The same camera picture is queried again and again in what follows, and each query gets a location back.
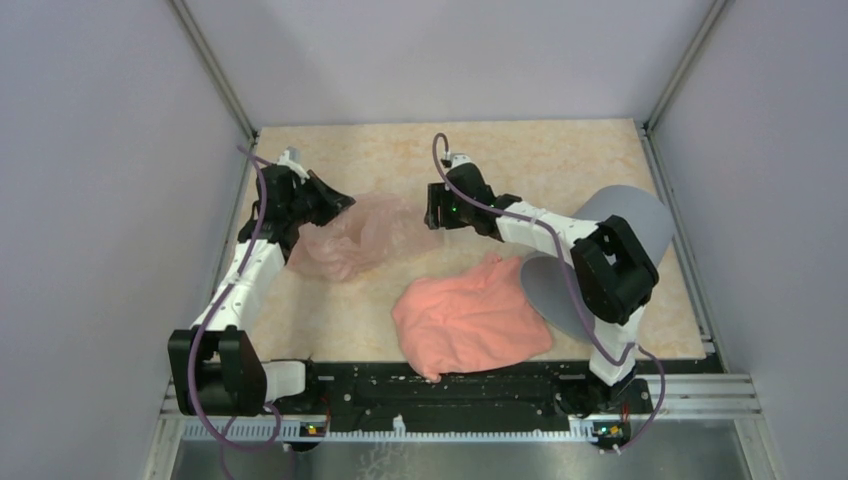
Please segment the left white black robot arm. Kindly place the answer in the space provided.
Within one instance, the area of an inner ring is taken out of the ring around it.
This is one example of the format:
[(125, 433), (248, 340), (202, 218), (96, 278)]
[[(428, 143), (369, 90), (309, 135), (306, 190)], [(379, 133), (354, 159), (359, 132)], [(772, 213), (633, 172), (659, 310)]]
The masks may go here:
[(297, 413), (319, 404), (320, 386), (303, 360), (264, 363), (248, 332), (303, 225), (325, 226), (355, 204), (313, 171), (266, 166), (257, 199), (239, 230), (232, 263), (210, 304), (188, 329), (172, 332), (167, 350), (180, 412), (193, 416), (256, 416), (283, 398)]

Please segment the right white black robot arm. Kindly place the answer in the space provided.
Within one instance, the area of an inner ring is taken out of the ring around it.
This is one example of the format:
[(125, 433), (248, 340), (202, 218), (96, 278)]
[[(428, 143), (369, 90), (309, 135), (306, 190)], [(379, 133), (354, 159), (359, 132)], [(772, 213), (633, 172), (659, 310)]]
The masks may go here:
[(472, 162), (436, 159), (441, 180), (427, 190), (431, 230), (470, 227), (478, 235), (552, 255), (594, 351), (586, 385), (589, 404), (612, 412), (627, 397), (639, 323), (659, 273), (630, 224), (611, 215), (592, 221), (555, 214), (512, 194), (493, 194)]

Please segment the translucent pink trash bag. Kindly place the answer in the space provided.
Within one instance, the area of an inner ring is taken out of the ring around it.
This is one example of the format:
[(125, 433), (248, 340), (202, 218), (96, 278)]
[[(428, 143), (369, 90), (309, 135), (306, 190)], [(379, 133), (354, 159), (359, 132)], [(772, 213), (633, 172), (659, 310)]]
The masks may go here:
[(443, 236), (423, 222), (424, 212), (389, 193), (367, 193), (324, 226), (299, 228), (287, 268), (332, 282), (397, 260), (411, 259), (443, 245)]

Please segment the pink cloth towel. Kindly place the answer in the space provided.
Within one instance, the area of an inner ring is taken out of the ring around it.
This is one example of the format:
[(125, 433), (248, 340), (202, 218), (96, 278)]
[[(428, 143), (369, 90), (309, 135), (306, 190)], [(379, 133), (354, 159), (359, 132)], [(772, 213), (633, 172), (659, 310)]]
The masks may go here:
[(413, 281), (391, 310), (412, 369), (438, 383), (445, 374), (513, 366), (548, 352), (554, 339), (520, 285), (522, 259), (487, 254), (450, 277)]

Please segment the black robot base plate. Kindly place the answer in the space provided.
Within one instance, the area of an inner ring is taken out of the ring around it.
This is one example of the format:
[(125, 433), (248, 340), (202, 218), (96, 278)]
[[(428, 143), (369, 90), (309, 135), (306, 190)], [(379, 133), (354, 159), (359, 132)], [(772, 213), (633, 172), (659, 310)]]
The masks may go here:
[(328, 420), (332, 433), (387, 431), (396, 417), (413, 433), (556, 432), (654, 409), (645, 380), (628, 374), (608, 387), (585, 361), (531, 361), (437, 382), (401, 362), (310, 362), (305, 390), (273, 404), (285, 416)]

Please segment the grey plastic trash bin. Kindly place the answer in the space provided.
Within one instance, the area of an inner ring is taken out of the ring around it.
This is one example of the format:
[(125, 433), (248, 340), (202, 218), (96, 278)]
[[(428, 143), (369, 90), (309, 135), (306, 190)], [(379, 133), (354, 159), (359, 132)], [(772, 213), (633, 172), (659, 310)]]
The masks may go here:
[(531, 253), (523, 260), (520, 284), (543, 319), (589, 343), (584, 321), (592, 330), (597, 324), (630, 326), (646, 307), (674, 225), (657, 197), (625, 185), (602, 188), (574, 218), (594, 229), (564, 250), (576, 264), (564, 264), (554, 253)]

